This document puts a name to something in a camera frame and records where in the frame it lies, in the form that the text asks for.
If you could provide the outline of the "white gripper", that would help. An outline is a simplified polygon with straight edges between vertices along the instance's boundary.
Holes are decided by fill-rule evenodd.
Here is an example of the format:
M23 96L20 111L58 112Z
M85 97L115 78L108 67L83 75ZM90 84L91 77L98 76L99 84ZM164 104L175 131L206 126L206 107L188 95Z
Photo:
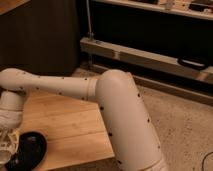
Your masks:
M0 111L0 128L13 130L19 128L22 123L22 113L20 111ZM0 148L0 165L6 164L10 159L9 150Z

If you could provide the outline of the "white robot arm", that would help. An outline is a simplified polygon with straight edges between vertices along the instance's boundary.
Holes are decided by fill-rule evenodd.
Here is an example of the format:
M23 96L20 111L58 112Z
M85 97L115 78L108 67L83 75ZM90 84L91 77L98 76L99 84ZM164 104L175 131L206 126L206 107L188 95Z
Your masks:
M169 171L161 143L131 74L108 70L98 77L0 71L0 167L18 151L25 99L41 90L95 102L121 171Z

